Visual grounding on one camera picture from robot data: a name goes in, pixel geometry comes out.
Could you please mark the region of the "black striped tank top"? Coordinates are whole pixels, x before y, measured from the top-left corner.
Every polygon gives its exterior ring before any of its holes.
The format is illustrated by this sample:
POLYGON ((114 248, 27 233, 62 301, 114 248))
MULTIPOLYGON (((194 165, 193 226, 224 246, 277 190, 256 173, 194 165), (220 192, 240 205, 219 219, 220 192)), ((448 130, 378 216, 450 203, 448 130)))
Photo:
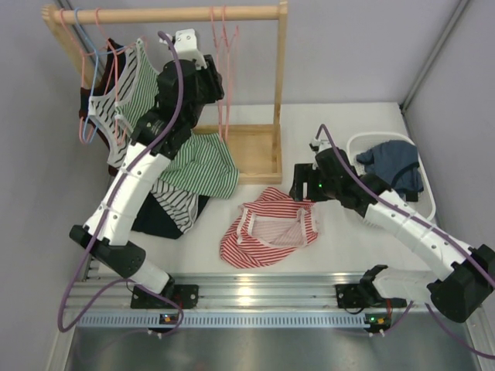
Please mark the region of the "black striped tank top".
MULTIPOLYGON (((108 164, 115 174, 125 160, 137 120, 154 104, 158 93, 157 76, 144 41, 138 39, 122 54, 108 56, 104 77, 92 94, 85 90, 80 92, 82 102, 87 105, 86 118, 101 128, 109 143, 108 164)), ((157 179, 132 229, 177 240, 193 227, 207 200, 205 196, 157 179)))

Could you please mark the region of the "wooden clothes rack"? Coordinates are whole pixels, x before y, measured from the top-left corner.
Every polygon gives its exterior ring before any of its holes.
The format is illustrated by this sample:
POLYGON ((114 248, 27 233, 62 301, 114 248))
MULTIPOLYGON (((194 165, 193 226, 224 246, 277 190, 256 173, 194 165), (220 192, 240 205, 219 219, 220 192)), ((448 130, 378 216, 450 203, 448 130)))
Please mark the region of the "wooden clothes rack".
MULTIPOLYGON (((210 7, 158 8, 158 9, 104 9, 100 10, 100 22, 107 24, 162 23, 162 22, 209 22, 210 7)), ((80 73, 77 48, 70 41, 60 21, 56 5, 45 5, 41 14, 50 32, 80 73)), ((82 25, 95 24, 94 11, 79 12, 82 25)), ((215 7, 216 21, 221 21, 221 7, 215 7)), ((73 10, 64 12, 67 25, 75 25, 73 10)), ((240 183, 244 185, 278 185, 282 182, 281 108, 285 72, 288 5, 227 6, 227 21, 276 21, 278 23, 275 102, 271 124, 235 123, 229 128, 228 146, 237 167, 241 171, 240 183)), ((94 72, 94 66, 86 64, 86 83, 94 72)))

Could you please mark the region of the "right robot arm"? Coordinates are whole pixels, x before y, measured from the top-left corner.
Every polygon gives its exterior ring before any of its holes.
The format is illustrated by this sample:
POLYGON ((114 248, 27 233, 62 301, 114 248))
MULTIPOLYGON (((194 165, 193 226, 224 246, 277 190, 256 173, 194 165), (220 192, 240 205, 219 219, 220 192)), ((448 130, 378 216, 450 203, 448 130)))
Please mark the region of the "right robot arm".
POLYGON ((360 279, 369 306, 388 298, 423 302, 447 319, 463 323, 494 291, 494 251, 451 237, 415 212, 384 180, 357 174, 345 151, 316 148, 312 163, 294 166, 289 195, 296 201, 336 200, 364 222, 379 226, 427 265, 404 271, 376 265, 360 279))

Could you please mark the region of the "pink hanger far left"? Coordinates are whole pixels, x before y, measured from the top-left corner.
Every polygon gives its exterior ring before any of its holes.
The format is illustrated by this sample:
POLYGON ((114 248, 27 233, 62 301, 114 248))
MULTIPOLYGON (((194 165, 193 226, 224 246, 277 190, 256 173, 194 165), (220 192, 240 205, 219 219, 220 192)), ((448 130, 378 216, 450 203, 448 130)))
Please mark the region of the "pink hanger far left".
MULTIPOLYGON (((86 60, 89 56, 92 56, 91 53, 85 53, 83 51, 83 47, 81 44, 76 41, 75 34, 70 30, 69 26, 64 20, 64 12, 66 9, 61 8, 60 10, 60 21, 63 29, 67 33, 70 38, 70 41, 77 48, 77 55, 80 60, 80 88, 86 87, 86 60)), ((86 119, 84 117, 79 117, 79 128, 78 128, 78 136, 80 143, 83 145, 89 145, 93 140, 94 136, 97 133, 97 129, 94 128, 91 124, 87 124, 86 119)))

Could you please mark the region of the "pink hanger with tops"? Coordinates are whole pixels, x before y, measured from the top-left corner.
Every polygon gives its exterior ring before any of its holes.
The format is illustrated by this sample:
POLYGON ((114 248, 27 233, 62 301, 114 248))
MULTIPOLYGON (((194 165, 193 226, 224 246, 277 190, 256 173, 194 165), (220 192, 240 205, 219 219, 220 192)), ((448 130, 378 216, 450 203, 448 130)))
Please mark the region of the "pink hanger with tops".
MULTIPOLYGON (((118 57, 120 55, 123 55, 126 50, 132 48, 135 44, 134 43, 128 44, 126 46, 121 47, 120 49, 116 49, 115 47, 113 47, 113 44, 108 41, 108 35, 105 32, 104 27, 101 25, 100 16, 99 16, 100 10, 101 10, 100 7, 96 8, 96 10, 94 11, 94 17, 95 17, 96 25, 97 25, 99 31, 101 32, 102 36, 105 38, 105 40, 107 42, 107 47, 111 50, 111 55, 114 57, 112 67, 111 67, 111 73, 114 74, 114 102, 117 104, 119 102, 119 95, 118 95, 118 78, 119 78, 119 75, 118 75, 119 62, 118 61, 119 61, 119 58, 118 57)), ((122 134, 119 133, 118 119, 115 118, 114 119, 114 139, 115 139, 117 145, 122 145, 125 143, 126 134, 127 134, 126 128, 123 130, 122 134)))

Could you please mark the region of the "red striped tank top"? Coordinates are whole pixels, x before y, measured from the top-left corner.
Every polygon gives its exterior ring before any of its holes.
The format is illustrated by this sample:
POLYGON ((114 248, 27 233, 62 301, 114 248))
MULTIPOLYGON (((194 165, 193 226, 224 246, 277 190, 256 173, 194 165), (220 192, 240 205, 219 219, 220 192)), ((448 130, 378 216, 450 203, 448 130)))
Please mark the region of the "red striped tank top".
POLYGON ((316 204, 297 202, 274 187, 240 206, 220 241, 220 259, 237 269, 269 267, 317 241, 316 204))

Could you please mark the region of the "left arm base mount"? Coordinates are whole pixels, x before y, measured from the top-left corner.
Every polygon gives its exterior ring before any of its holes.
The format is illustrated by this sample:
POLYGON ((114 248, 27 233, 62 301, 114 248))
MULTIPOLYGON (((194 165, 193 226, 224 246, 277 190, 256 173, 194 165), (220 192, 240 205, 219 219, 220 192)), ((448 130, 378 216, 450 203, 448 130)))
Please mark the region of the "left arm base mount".
MULTIPOLYGON (((199 286, 195 284, 177 284, 172 292, 170 301, 182 309, 195 308, 199 298, 199 286)), ((132 309, 170 309, 172 305, 147 294, 141 288, 133 287, 130 308, 132 309)))

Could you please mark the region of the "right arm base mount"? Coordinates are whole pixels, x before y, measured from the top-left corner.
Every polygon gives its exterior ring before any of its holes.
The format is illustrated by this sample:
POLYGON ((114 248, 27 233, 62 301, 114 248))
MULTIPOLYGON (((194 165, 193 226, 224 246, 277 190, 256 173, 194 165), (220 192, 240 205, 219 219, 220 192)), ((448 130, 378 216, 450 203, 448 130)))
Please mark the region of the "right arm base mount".
POLYGON ((338 308, 350 314, 360 314, 366 308, 405 308, 407 302, 402 298, 384 298, 374 287, 376 276, 387 265, 379 264, 366 271, 358 283, 337 284, 336 299, 338 308))

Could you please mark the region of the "green striped tank top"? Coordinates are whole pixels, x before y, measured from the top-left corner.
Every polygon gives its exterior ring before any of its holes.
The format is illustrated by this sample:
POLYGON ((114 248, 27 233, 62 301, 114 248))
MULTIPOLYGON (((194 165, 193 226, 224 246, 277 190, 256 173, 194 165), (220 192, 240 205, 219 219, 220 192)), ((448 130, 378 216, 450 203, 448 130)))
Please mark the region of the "green striped tank top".
MULTIPOLYGON (((155 105, 159 93, 159 72, 150 63, 142 39, 136 40, 136 51, 138 63, 130 95, 115 105, 116 118, 125 122, 130 132, 135 131, 138 119, 155 105)), ((219 134, 192 134, 156 179, 152 192, 162 193, 166 186, 173 186, 201 196, 228 199, 237 187, 239 175, 219 134)))

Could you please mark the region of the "dark maroon tank top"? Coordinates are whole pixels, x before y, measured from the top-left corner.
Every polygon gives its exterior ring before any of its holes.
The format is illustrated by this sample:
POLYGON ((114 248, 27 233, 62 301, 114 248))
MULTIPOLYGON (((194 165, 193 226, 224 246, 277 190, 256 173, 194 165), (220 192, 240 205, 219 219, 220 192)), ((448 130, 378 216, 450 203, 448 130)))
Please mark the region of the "dark maroon tank top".
MULTIPOLYGON (((112 43, 113 47, 116 49, 123 47, 122 45, 117 44, 113 39, 109 39, 108 41, 112 43)), ((110 54, 107 56, 104 74, 100 81, 96 82, 94 95, 89 97, 90 91, 88 89, 80 89, 79 117, 85 118, 87 114, 89 114, 89 124, 93 127, 98 124, 99 128, 97 134, 104 141, 109 150, 108 172, 110 175, 115 176, 124 160, 130 133, 127 131, 124 144, 116 144, 114 139, 114 116, 116 115, 114 107, 114 74, 111 73, 114 57, 111 55, 111 50, 108 47, 107 51, 110 54)), ((126 96, 128 88, 135 78, 135 51, 133 49, 128 49, 118 58, 118 95, 119 100, 121 100, 126 96)), ((118 124, 119 133, 122 134, 124 127, 121 126, 120 121, 118 124)))

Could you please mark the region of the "blue grey garment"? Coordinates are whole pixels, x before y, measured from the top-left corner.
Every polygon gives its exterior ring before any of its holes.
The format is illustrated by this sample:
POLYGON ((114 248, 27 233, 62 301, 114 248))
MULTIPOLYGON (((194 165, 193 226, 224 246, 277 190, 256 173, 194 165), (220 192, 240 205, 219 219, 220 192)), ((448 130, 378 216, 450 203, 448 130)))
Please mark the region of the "blue grey garment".
POLYGON ((408 202, 417 202, 424 191, 418 150, 409 142, 386 141, 361 152, 356 159, 367 174, 378 176, 408 202))

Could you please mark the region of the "aluminium mounting rail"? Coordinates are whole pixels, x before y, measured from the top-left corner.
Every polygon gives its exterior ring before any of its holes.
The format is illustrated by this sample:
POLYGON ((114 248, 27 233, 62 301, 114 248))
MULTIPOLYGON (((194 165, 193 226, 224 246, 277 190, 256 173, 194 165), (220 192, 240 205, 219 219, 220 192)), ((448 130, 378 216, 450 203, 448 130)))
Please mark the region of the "aluminium mounting rail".
MULTIPOLYGON (((177 284, 199 286, 197 310, 338 309, 337 284, 357 283, 362 274, 177 274, 177 284)), ((103 276, 77 282, 65 309, 83 307, 116 277, 103 276)), ((117 283, 91 305, 93 310, 131 307, 133 284, 117 283)))

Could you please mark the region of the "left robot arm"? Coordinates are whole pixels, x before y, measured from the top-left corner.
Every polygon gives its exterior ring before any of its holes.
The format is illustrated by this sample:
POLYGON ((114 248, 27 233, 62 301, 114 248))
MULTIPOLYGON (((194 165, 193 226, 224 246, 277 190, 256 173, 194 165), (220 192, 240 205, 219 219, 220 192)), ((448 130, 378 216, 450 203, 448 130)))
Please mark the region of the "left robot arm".
POLYGON ((224 96, 213 57, 205 55, 203 61, 180 58, 151 75, 147 102, 129 114, 135 126, 118 174, 94 214, 70 231, 73 241, 122 279, 141 285, 159 307, 174 300, 175 282, 129 235, 152 186, 191 137, 204 106, 224 96))

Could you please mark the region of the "white plastic laundry basket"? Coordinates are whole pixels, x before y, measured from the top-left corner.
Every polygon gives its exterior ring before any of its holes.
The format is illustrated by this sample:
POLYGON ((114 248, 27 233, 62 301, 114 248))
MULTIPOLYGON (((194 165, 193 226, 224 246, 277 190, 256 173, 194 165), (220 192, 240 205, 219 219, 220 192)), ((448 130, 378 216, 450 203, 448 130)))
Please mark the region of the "white plastic laundry basket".
MULTIPOLYGON (((357 162, 357 155, 361 152, 367 151, 375 145, 379 145, 380 143, 391 140, 406 141, 415 146, 415 143, 409 137, 387 131, 363 132, 355 134, 353 137, 351 137, 351 139, 348 140, 346 144, 346 152, 348 154, 351 165, 357 170, 358 175, 364 175, 366 174, 366 172, 364 171, 364 166, 357 162)), ((426 175, 419 154, 418 157, 420 164, 419 172, 422 177, 424 191, 418 195, 417 202, 408 202, 405 200, 405 198, 402 199, 404 199, 408 205, 410 205, 415 211, 419 212, 427 220, 433 220, 436 213, 436 204, 432 195, 431 186, 428 182, 428 176, 426 175)))

